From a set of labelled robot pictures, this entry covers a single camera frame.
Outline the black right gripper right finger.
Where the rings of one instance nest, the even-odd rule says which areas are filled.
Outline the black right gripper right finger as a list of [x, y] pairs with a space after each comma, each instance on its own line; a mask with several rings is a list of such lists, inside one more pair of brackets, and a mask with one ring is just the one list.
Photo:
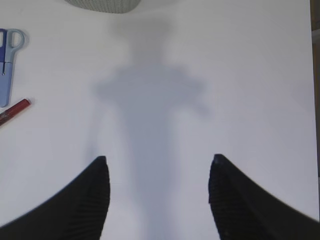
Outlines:
[[318, 240], [320, 223], [264, 190], [223, 154], [215, 154], [208, 203], [222, 240]]

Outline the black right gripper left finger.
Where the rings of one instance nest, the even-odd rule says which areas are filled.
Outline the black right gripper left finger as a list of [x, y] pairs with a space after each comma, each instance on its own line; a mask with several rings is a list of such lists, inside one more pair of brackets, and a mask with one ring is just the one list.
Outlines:
[[50, 199], [1, 226], [2, 240], [99, 240], [110, 204], [107, 159], [99, 156]]

